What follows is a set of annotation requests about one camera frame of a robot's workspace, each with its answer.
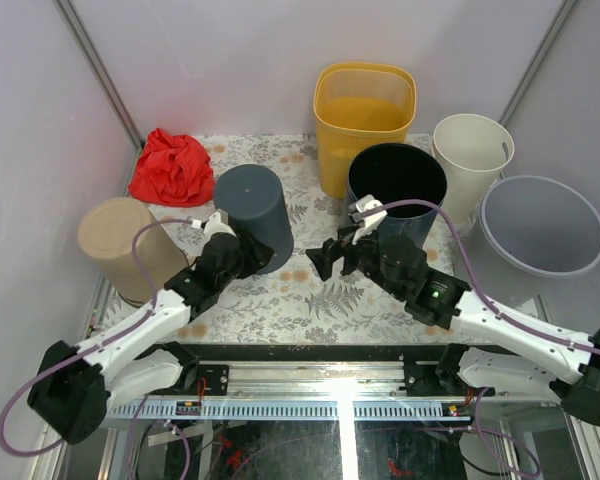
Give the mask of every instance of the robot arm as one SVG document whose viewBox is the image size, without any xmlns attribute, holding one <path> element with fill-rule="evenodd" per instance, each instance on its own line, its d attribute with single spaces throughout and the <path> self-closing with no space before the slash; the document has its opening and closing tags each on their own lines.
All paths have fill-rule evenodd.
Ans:
<svg viewBox="0 0 600 480">
<path fill-rule="evenodd" d="M 359 270 L 404 302 L 405 311 L 415 320 L 471 332 L 518 355 L 450 345 L 434 369 L 437 386 L 448 393 L 494 387 L 496 391 L 539 395 L 600 426 L 600 356 L 568 346 L 577 343 L 600 349 L 600 330 L 591 337 L 549 325 L 492 300 L 498 311 L 537 332 L 567 340 L 567 346 L 532 336 L 505 321 L 486 308 L 466 282 L 430 268 L 426 253 L 408 238 L 392 236 L 379 242 L 376 228 L 386 212 L 367 217 L 360 213 L 380 205 L 370 195 L 359 200 L 350 208 L 353 225 L 340 228 L 338 238 L 327 240 L 322 248 L 306 251 L 320 278 L 330 278 L 333 263 L 344 257 L 343 275 Z M 409 379 L 409 383 L 417 382 L 415 377 Z"/>
<path fill-rule="evenodd" d="M 148 303 L 99 335 L 73 346 L 60 341 L 45 353 L 41 372 L 128 332 L 32 387 L 27 403 L 69 444 L 91 435 L 111 408 L 157 389 L 190 389 L 198 361 L 178 343 L 137 358 L 214 306 L 234 279 L 255 274 L 271 260 L 273 251 L 248 232 L 230 227 L 222 211 L 193 225 L 204 228 L 208 241 L 194 266 L 178 272 L 157 293 L 155 308 Z"/>
</svg>

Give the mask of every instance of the leaf pattern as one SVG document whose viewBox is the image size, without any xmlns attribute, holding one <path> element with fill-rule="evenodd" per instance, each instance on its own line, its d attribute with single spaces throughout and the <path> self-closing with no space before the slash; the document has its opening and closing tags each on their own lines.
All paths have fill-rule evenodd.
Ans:
<svg viewBox="0 0 600 480">
<path fill-rule="evenodd" d="M 286 265 L 268 275 L 254 275 L 233 282 L 218 304 L 196 322 L 204 328 L 196 336 L 192 327 L 163 340 L 216 343 L 479 343 L 481 339 L 453 332 L 427 330 L 396 302 L 359 272 L 346 277 L 337 273 L 323 283 L 304 252 L 336 235 L 343 202 L 326 196 L 318 181 L 318 150 L 313 135 L 252 135 L 199 137 L 211 156 L 215 178 L 235 166 L 256 163 L 273 170 L 285 194 L 294 236 L 293 255 Z M 407 142 L 429 151 L 430 135 L 409 135 Z M 149 205 L 157 219 L 205 219 L 213 202 L 196 208 Z M 468 232 L 469 224 L 463 230 Z M 187 256 L 199 255 L 204 235 L 182 224 L 164 226 Z M 452 272 L 454 249 L 446 226 L 439 219 L 424 245 L 432 267 Z M 135 309 L 113 291 L 100 327 L 109 328 Z"/>
</svg>

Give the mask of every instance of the yellow trash can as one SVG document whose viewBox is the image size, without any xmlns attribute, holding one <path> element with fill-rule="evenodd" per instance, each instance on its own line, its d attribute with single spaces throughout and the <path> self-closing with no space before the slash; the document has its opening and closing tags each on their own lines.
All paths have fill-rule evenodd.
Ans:
<svg viewBox="0 0 600 480">
<path fill-rule="evenodd" d="M 344 62 L 325 69 L 313 99 L 320 186 L 344 198 L 355 156 L 378 143 L 404 142 L 416 113 L 416 85 L 392 65 Z"/>
</svg>

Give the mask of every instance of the crumpled red fabric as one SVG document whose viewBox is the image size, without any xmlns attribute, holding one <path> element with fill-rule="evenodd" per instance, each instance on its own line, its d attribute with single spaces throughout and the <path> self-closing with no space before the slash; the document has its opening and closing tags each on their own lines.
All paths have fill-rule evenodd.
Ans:
<svg viewBox="0 0 600 480">
<path fill-rule="evenodd" d="M 149 134 L 136 164 L 129 193 L 142 202 L 197 207 L 213 196 L 211 158 L 189 135 L 171 136 L 161 128 Z"/>
</svg>

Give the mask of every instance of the white wall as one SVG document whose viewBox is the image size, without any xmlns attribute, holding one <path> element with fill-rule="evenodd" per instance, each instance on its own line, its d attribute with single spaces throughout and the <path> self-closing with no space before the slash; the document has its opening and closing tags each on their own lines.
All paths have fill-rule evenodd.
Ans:
<svg viewBox="0 0 600 480">
<path fill-rule="evenodd" d="M 534 173 L 564 182 L 600 212 L 600 0 L 582 2 L 539 72 L 509 129 L 516 156 L 507 174 Z M 600 265 L 548 292 L 555 320 L 600 327 Z"/>
<path fill-rule="evenodd" d="M 364 60 L 415 77 L 412 132 L 498 118 L 560 0 L 75 0 L 138 127 L 314 131 L 315 82 Z"/>
<path fill-rule="evenodd" d="M 0 410 L 51 343 L 77 340 L 97 272 L 76 229 L 132 153 L 53 3 L 0 0 Z M 8 437 L 30 449 L 40 427 L 22 401 Z M 26 466 L 0 450 L 0 479 Z"/>
</svg>

